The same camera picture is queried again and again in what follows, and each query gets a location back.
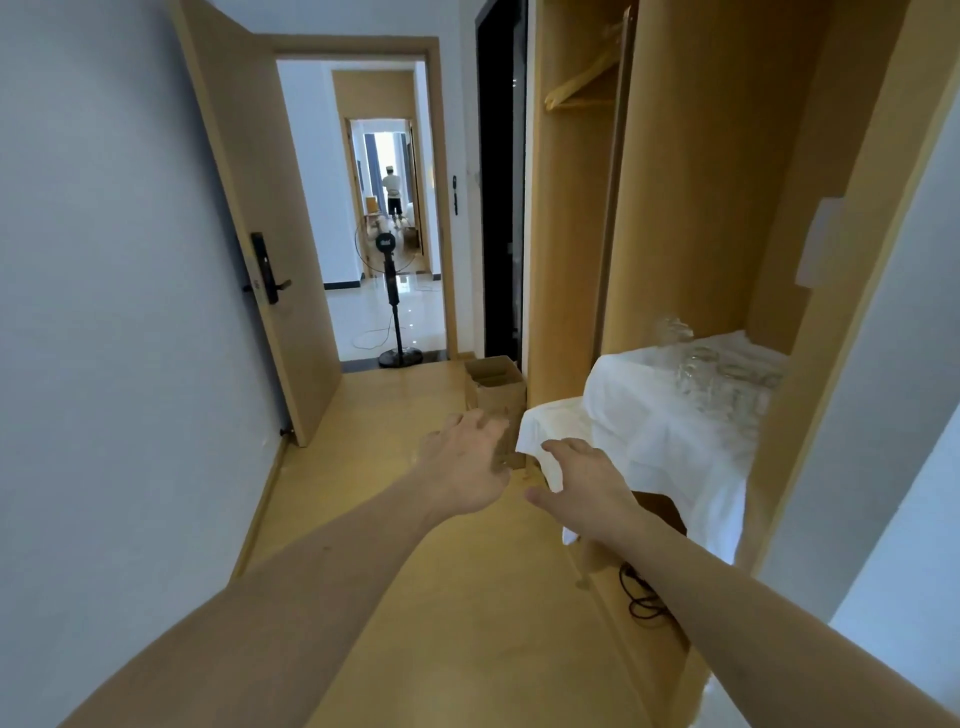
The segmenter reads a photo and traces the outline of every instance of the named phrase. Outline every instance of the baseboard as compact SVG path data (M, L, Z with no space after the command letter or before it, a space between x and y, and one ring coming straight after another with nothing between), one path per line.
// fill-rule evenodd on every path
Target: baseboard
M359 280L341 280L336 283L324 283L324 291L339 291L341 288L359 288Z
M280 438L279 445L276 446L274 455L274 464L270 466L270 472L267 474L267 482L263 486L263 493L260 494L260 502L256 504L256 510L253 511L253 520L250 523L250 529L247 531L247 538L240 546L240 555L237 556L237 563L233 567L233 573L230 575L230 581L235 581L243 576L247 570L247 564L250 562L253 553L253 545L256 544L256 537L260 533L260 524L263 523L263 516L267 512L267 505L270 503L270 496L274 492L276 478L280 475L280 465L283 463L283 453L286 452L290 444L290 438L284 435Z

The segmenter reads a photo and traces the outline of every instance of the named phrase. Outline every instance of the standing fan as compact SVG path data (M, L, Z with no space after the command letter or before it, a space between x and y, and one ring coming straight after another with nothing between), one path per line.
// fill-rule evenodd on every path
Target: standing fan
M396 274L402 273L409 268L410 265L413 264L417 257L417 253L419 252L417 249L408 251L402 242L399 244L399 246L397 245L394 231L401 233L400 240L402 241L402 230L402 226L394 226L383 215L380 215L375 220L368 220L366 235L368 252L372 254L372 251L369 250L369 246L372 243L372 246L376 249L376 251L383 255L383 270L380 270L376 266L372 265L371 258L373 255L365 257L360 252L359 229L357 230L357 234L354 236L354 247L356 248L357 254L360 255L360 258L364 260L368 267L377 273L383 274L387 283L387 298L390 301L390 307L394 310L396 349L390 349L388 352L383 352L377 357L377 362L385 369L412 367L413 365L420 364L423 361L423 352L414 347L404 347L403 341L400 338L400 317L396 308L400 303L400 295L396 290Z

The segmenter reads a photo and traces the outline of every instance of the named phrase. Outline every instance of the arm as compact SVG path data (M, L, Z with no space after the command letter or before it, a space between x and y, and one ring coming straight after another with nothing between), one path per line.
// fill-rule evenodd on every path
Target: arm
M505 423L480 410L424 438L387 490L231 584L93 693L61 728L304 725L420 540L493 503Z
M634 566L755 728L960 726L879 660L640 508L602 450L574 439L543 449L564 489L531 488L527 499Z

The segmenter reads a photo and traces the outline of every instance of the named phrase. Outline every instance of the tiled floor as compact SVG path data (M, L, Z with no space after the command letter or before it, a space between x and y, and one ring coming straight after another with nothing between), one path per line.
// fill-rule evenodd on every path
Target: tiled floor
M464 408L460 362L344 375L308 448L287 449L252 563L384 488L420 436ZM650 725L560 529L522 497L431 533L309 726Z
M401 273L400 337L404 347L423 352L446 349L444 291L430 274ZM396 348L393 313L383 276L365 279L359 288L326 292L341 361L369 359Z

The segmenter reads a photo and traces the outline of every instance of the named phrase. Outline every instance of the forearm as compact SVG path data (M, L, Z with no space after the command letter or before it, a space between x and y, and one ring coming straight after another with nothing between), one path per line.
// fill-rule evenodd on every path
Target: forearm
M625 519L609 546L657 591L754 728L960 725L883 663L651 514Z
M439 522L401 479L173 627L64 728L300 728L407 557Z

